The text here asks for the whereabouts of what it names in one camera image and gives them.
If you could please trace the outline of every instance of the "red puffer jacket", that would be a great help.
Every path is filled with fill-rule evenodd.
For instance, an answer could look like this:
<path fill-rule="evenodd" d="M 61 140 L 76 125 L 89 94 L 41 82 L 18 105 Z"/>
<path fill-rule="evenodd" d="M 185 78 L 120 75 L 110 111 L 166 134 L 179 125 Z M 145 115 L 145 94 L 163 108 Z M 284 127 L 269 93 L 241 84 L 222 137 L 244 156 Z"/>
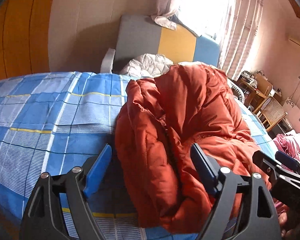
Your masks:
<path fill-rule="evenodd" d="M 124 180 L 141 227 L 171 233 L 199 232 L 214 199 L 199 182 L 190 159 L 198 143 L 234 173 L 259 172 L 259 147 L 234 101 L 222 71 L 208 65 L 175 65 L 157 78 L 131 80 L 115 131 Z M 233 215 L 239 209 L 237 196 Z"/>

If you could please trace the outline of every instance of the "silver bolt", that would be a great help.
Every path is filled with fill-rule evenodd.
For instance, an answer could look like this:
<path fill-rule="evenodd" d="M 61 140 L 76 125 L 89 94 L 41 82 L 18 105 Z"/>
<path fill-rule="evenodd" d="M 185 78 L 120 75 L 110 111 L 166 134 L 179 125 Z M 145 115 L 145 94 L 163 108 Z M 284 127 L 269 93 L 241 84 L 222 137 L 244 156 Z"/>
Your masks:
<path fill-rule="evenodd" d="M 220 170 L 221 170 L 221 172 L 224 173 L 224 174 L 228 174 L 228 173 L 230 173 L 230 171 L 231 171 L 228 167 L 221 167 Z"/>
<path fill-rule="evenodd" d="M 79 173 L 80 171 L 82 171 L 82 169 L 81 169 L 81 167 L 79 167 L 79 166 L 76 166 L 76 167 L 74 167 L 74 168 L 72 169 L 72 172 L 73 172 L 73 173 Z"/>
<path fill-rule="evenodd" d="M 40 177 L 41 177 L 42 179 L 46 179 L 47 177 L 49 177 L 49 173 L 44 172 L 44 173 L 42 173 L 42 174 L 40 175 Z"/>
<path fill-rule="evenodd" d="M 261 175 L 257 172 L 253 173 L 253 177 L 255 177 L 256 179 L 261 179 Z"/>

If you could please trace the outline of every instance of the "striped curtain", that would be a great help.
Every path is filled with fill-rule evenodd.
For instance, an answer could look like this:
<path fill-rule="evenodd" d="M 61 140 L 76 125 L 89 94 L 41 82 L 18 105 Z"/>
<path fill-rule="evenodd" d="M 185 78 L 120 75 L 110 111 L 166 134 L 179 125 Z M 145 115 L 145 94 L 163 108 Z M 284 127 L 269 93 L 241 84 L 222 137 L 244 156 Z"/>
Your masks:
<path fill-rule="evenodd" d="M 234 0 L 234 4 L 229 4 L 218 67 L 231 79 L 237 80 L 243 71 L 258 32 L 262 10 L 263 0 Z"/>

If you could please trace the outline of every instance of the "blue plaid bedsheet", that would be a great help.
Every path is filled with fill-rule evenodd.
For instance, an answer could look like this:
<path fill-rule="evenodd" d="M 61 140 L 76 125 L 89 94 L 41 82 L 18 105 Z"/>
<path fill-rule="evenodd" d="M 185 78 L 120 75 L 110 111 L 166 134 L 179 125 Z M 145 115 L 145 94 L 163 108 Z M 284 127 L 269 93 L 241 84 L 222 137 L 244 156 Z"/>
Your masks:
<path fill-rule="evenodd" d="M 101 152 L 114 149 L 116 117 L 126 102 L 131 77 L 95 73 L 41 73 L 0 81 L 0 208 L 20 222 L 39 175 L 67 173 Z M 274 158 L 275 144 L 252 113 L 238 101 L 261 149 Z M 163 228 L 138 228 L 136 210 L 115 155 L 104 181 L 89 200 L 106 239 L 190 240 Z M 70 236 L 78 238 L 61 195 Z"/>

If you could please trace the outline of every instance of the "wooden desk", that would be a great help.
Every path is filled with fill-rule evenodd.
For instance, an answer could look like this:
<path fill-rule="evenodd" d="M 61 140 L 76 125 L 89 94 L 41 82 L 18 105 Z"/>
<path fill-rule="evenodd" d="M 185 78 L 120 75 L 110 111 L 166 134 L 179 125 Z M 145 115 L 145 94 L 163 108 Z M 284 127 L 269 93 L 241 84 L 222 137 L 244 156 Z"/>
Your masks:
<path fill-rule="evenodd" d="M 251 86 L 249 83 L 245 82 L 244 80 L 242 80 L 242 79 L 238 80 L 238 85 L 240 85 L 240 84 L 244 84 L 250 90 L 250 93 L 249 93 L 248 97 L 244 101 L 244 105 L 246 107 L 248 107 L 250 105 L 252 99 L 255 96 L 259 96 L 259 97 L 262 97 L 264 99 L 267 98 L 267 96 L 264 95 L 263 93 L 261 93 L 261 91 L 259 89 L 254 88 L 253 86 Z"/>

